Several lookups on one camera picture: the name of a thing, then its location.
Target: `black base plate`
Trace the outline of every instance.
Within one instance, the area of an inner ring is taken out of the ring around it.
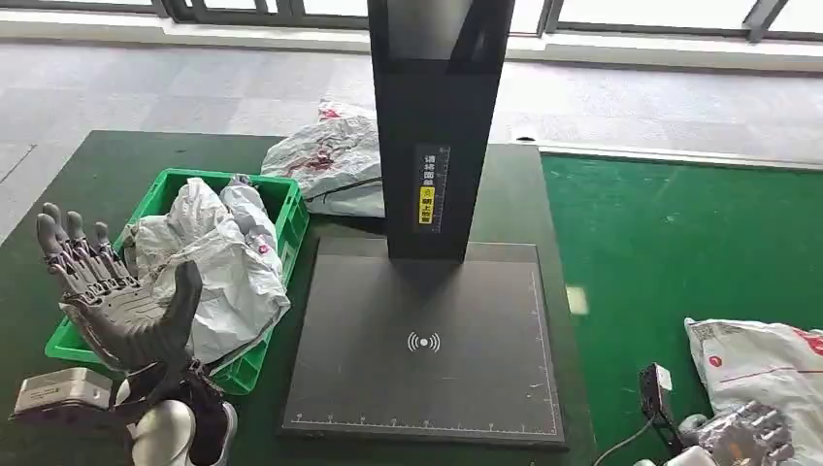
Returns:
[[[283,430],[562,447],[537,249],[320,242]]]

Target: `cable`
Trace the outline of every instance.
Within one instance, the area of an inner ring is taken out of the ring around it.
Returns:
[[[601,454],[594,461],[594,464],[592,466],[600,466],[600,463],[602,463],[604,459],[609,457],[609,455],[611,455],[615,451],[618,451],[619,449],[622,449],[623,447],[631,444],[632,442],[636,441],[638,439],[638,437],[640,437],[646,430],[648,430],[649,427],[651,427],[652,422],[654,422],[654,417],[649,419],[648,422],[641,428],[641,430],[635,432],[634,435],[632,435],[628,439],[624,440],[623,442],[620,442],[619,444],[615,445],[614,447],[611,447],[610,449],[607,449],[606,451],[604,451],[603,454]]]

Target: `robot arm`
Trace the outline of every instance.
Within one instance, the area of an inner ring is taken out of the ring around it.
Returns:
[[[713,419],[690,416],[678,433],[692,447],[665,466],[775,466],[794,456],[783,414],[756,401]],[[643,460],[635,466],[654,463]]]
[[[48,271],[62,288],[60,309],[126,381],[113,397],[113,382],[88,369],[27,379],[11,419],[122,429],[137,466],[225,465],[237,414],[185,347],[202,289],[197,265],[178,266],[175,295],[158,303],[128,273],[105,224],[95,225],[93,247],[81,216],[67,217],[64,227],[53,204],[37,216]]]

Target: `green table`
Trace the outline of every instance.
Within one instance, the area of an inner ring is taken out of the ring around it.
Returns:
[[[691,316],[823,327],[823,173],[544,156],[601,449],[640,428],[638,371],[672,371],[673,409],[710,414],[683,330]],[[609,464],[665,454],[647,434]]]
[[[61,315],[54,305],[56,285],[36,259],[40,254],[32,230],[40,203],[50,200],[94,214],[118,229],[162,168],[257,173],[266,149],[277,140],[93,132],[0,249],[0,305],[6,318],[0,349],[7,355],[0,409],[11,409],[22,378],[66,367],[43,356]],[[823,294],[815,263],[823,251],[823,237],[817,234],[823,221],[814,216],[816,201],[823,198],[820,174],[579,154],[540,159],[526,148],[498,152],[486,159],[472,239],[535,243],[540,251],[550,251],[547,186],[567,284],[586,298],[586,306],[575,310],[587,314],[570,317],[568,310],[549,306],[548,316],[571,450],[277,437],[317,236],[381,231],[381,223],[372,219],[314,216],[289,287],[294,307],[276,330],[257,388],[232,400],[242,420],[232,464],[586,465],[598,448],[642,425],[637,372],[654,359],[673,372],[677,416],[708,411],[682,330],[685,316],[820,327],[812,313],[812,303]],[[547,262],[542,264],[545,276],[559,270]],[[47,436],[5,423],[0,464],[128,464],[117,438],[86,437]],[[607,464],[665,454],[649,434]]]

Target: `yellow warning label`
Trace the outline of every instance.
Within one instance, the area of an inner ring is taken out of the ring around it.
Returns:
[[[435,188],[433,186],[420,187],[420,217],[421,225],[432,224],[432,213],[435,205]]]

